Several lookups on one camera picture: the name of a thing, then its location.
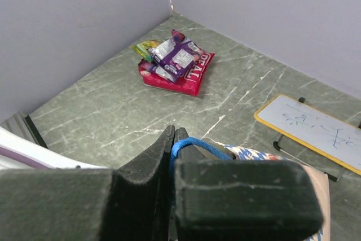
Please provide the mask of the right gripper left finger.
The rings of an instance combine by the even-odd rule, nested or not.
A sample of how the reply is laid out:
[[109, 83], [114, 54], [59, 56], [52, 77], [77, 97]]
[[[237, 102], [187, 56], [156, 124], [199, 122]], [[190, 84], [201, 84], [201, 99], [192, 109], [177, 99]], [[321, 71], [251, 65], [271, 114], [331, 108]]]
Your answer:
[[120, 168], [1, 169], [1, 239], [168, 240], [174, 136]]

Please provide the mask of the red Real chips bag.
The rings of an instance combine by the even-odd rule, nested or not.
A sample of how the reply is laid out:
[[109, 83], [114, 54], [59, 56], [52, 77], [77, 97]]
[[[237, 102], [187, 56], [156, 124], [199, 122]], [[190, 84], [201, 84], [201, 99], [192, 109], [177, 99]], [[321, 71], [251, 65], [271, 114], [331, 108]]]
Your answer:
[[153, 68], [154, 64], [143, 59], [138, 63], [138, 72], [141, 75], [144, 84], [147, 86], [196, 97], [200, 92], [206, 70], [214, 56], [215, 53], [205, 52], [183, 76], [177, 79], [176, 82], [171, 82], [157, 75]]

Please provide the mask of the purple snack packet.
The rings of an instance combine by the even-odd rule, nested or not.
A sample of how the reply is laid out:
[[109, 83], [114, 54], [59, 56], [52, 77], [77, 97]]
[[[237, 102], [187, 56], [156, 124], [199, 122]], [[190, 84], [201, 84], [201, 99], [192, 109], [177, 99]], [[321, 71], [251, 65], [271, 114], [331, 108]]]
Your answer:
[[142, 70], [145, 70], [148, 74], [157, 75], [164, 80], [170, 81], [172, 83], [175, 83], [177, 81], [177, 78], [172, 76], [169, 72], [164, 70], [161, 66], [156, 65], [153, 62], [148, 62], [144, 59], [142, 59], [138, 63], [138, 67]]
[[183, 33], [173, 29], [172, 37], [148, 49], [153, 60], [173, 77], [184, 75], [205, 53]]

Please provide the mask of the green Fox's candy bag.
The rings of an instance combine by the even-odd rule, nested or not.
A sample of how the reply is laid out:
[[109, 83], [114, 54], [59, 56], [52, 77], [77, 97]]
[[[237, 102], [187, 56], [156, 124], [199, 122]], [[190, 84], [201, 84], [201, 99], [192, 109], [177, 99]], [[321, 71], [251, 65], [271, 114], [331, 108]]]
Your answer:
[[162, 40], [149, 40], [149, 41], [143, 41], [136, 45], [131, 45], [131, 48], [135, 53], [139, 54], [144, 60], [151, 62], [152, 57], [151, 54], [148, 52], [148, 50], [151, 48], [155, 48], [160, 44], [162, 44]]

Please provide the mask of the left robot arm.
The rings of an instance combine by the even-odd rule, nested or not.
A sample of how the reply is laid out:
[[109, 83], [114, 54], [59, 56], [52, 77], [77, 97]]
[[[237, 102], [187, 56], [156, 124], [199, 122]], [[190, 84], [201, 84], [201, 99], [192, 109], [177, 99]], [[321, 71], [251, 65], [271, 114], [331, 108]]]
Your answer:
[[104, 169], [57, 154], [1, 128], [1, 169]]

